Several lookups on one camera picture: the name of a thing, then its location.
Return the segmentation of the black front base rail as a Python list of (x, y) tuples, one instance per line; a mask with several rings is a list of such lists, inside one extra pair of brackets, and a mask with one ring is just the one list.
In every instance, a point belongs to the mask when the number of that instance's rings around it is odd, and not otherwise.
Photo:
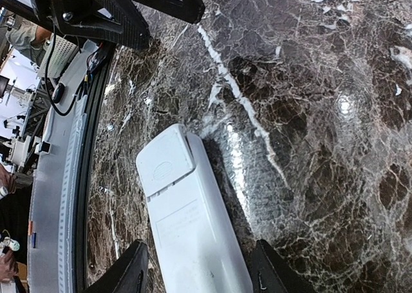
[(100, 110), (104, 91), (108, 83), (111, 61), (115, 52), (115, 44), (102, 43), (96, 52), (86, 61), (88, 81), (83, 84), (83, 99), (86, 107), (82, 109), (84, 125), (77, 147), (79, 159), (75, 161), (75, 196), (73, 211), (73, 233), (71, 238), (71, 283), (74, 292), (83, 292), (87, 288), (88, 258), (88, 204), (90, 179), (95, 153), (95, 141), (100, 118)]

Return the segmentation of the white remote control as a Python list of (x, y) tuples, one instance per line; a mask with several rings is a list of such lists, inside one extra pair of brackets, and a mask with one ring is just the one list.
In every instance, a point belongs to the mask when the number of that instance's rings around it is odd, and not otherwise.
[(166, 292), (252, 292), (252, 281), (201, 138), (194, 170), (146, 198)]

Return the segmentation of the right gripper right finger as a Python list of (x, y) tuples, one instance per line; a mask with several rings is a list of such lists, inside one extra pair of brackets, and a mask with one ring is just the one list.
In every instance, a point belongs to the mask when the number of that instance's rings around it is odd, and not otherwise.
[(253, 292), (315, 292), (313, 286), (290, 268), (266, 240), (258, 240), (251, 254)]

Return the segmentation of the white battery cover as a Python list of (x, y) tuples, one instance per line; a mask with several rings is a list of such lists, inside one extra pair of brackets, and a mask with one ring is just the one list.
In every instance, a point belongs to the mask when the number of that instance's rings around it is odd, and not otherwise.
[(196, 165), (185, 127), (173, 124), (158, 134), (139, 152), (136, 167), (147, 197), (191, 173)]

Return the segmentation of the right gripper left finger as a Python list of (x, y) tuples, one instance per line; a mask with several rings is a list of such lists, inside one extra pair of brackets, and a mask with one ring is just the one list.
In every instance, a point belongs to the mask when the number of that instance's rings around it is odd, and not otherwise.
[(145, 292), (148, 263), (149, 253), (146, 243), (135, 240), (105, 274), (84, 292)]

